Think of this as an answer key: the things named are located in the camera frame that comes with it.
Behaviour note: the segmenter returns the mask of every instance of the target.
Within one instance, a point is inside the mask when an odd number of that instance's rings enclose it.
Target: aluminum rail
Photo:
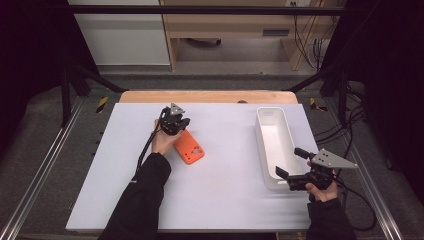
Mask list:
[[[48,10],[74,14],[218,14],[218,15],[297,15],[358,16],[367,9],[346,7],[260,7],[260,6],[143,6],[143,5],[46,5]]]
[[[21,229],[29,211],[34,205],[35,200],[37,199],[37,196],[50,173],[50,170],[52,169],[60,151],[62,150],[62,147],[65,144],[65,141],[68,138],[68,135],[76,122],[76,119],[78,118],[85,100],[85,97],[77,98],[72,110],[71,119],[65,127],[60,129],[31,184],[16,207],[15,212],[9,218],[6,226],[4,226],[4,228],[1,230],[1,240],[14,240],[18,236],[19,230]]]

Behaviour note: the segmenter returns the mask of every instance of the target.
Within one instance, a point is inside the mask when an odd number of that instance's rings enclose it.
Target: white cabinet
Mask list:
[[[69,0],[71,5],[159,5],[157,0]],[[161,15],[76,14],[97,65],[169,65]]]

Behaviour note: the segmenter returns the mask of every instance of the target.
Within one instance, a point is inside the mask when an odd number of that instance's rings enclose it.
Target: gray floor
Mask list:
[[[174,72],[156,67],[106,68],[104,76],[118,85],[130,89],[286,89],[313,74],[314,69],[306,63],[299,72],[289,70],[288,62],[278,41],[223,40],[221,46],[209,43],[182,42],[179,62]],[[22,225],[20,239],[66,239],[84,235],[66,231],[65,225],[71,213],[84,178],[101,140],[113,103],[119,94],[90,82],[93,90],[84,98],[81,112],[61,148],[54,165],[39,192],[31,211]],[[330,107],[335,98],[322,99],[316,83],[297,93],[313,133],[328,130],[337,124],[331,111],[323,112],[310,108],[314,97],[318,106]],[[100,98],[109,101],[102,113],[95,113]],[[34,97],[16,133],[14,144],[0,163],[0,226],[4,226],[13,214],[19,201],[36,175],[46,156],[61,122],[60,89],[54,88]],[[348,107],[358,103],[349,98]],[[354,146],[366,165],[373,182],[381,193],[384,203],[393,216],[404,239],[424,239],[424,209],[416,199],[402,173],[388,170],[385,154],[373,134],[370,124],[358,121],[354,124]],[[345,139],[339,138],[319,145],[336,154],[343,155]],[[343,171],[342,177],[351,188],[364,194],[358,173]],[[352,224],[366,226],[370,214],[366,205],[353,194],[349,195],[346,209]],[[368,232],[357,232],[359,239],[385,239],[384,227],[378,224]],[[297,233],[283,233],[282,239],[297,239]],[[168,239],[199,236],[166,236]],[[213,236],[213,239],[260,239],[261,236]]]

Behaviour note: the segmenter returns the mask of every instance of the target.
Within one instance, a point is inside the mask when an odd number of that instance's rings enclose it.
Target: black sleeve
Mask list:
[[[154,239],[159,221],[163,186],[171,166],[159,153],[150,154],[122,193],[98,239]]]
[[[308,203],[308,211],[311,226],[306,233],[307,240],[356,239],[355,232],[339,199]]]

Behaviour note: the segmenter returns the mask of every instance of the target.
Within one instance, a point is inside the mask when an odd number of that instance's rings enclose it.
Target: hand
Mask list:
[[[171,150],[171,147],[174,145],[174,143],[181,137],[181,131],[179,131],[174,136],[169,136],[164,131],[158,131],[156,133],[155,138],[153,138],[152,141],[152,152],[153,153],[160,153],[162,155],[165,155]]]
[[[335,199],[338,196],[337,184],[334,181],[330,184],[330,186],[328,186],[326,190],[320,190],[312,183],[307,183],[305,188],[310,194],[314,195],[315,201],[326,202]]]

